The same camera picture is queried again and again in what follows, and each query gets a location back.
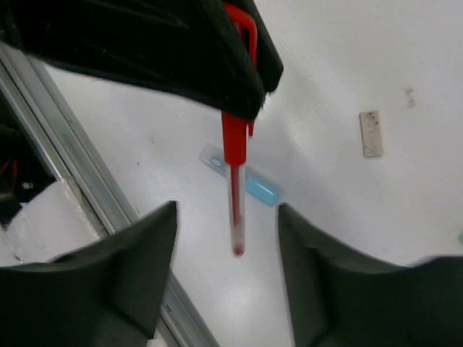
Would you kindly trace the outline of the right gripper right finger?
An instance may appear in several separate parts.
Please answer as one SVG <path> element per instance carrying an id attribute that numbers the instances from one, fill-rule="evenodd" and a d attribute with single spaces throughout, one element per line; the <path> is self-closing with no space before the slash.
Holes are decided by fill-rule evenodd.
<path id="1" fill-rule="evenodd" d="M 413 266 L 370 257 L 278 210 L 281 265 L 296 346 L 460 346 L 462 258 Z"/>

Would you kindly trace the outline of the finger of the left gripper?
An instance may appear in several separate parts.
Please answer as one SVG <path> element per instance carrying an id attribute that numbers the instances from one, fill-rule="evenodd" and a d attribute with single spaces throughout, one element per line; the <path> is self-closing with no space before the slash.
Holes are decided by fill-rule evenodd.
<path id="1" fill-rule="evenodd" d="M 279 85 L 284 65 L 273 44 L 270 33 L 258 11 L 256 3 L 251 1 L 249 10 L 258 29 L 258 73 L 267 93 L 273 93 Z"/>
<path id="2" fill-rule="evenodd" d="M 1 41 L 60 69 L 246 120 L 265 98 L 221 1 L 3 1 Z"/>

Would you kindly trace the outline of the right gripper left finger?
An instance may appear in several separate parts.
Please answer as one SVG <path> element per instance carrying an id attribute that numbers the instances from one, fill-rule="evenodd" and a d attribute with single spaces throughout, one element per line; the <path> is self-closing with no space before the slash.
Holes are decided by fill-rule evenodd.
<path id="1" fill-rule="evenodd" d="M 177 234 L 177 204 L 52 262 L 1 269 L 3 346 L 146 346 Z"/>

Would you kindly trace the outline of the red ballpoint pen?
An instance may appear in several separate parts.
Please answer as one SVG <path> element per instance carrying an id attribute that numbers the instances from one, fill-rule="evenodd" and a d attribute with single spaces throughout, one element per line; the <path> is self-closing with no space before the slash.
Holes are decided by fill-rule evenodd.
<path id="1" fill-rule="evenodd" d="M 234 23 L 250 59 L 257 64 L 258 30 L 254 19 L 239 7 L 225 3 L 226 12 Z M 221 113 L 224 162 L 229 190 L 231 247 L 234 255 L 245 251 L 245 164 L 247 140 L 253 136 L 254 122 L 245 121 L 227 112 Z"/>

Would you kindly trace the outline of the blue highlighter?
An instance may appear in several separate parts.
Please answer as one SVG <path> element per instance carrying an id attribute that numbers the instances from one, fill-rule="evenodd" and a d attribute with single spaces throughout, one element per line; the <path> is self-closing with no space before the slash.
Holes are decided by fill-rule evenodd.
<path id="1" fill-rule="evenodd" d="M 217 174 L 227 177 L 224 153 L 220 148 L 207 144 L 198 158 Z M 283 197 L 283 190 L 278 184 L 249 166 L 245 169 L 245 190 L 250 196 L 269 207 L 280 205 Z"/>

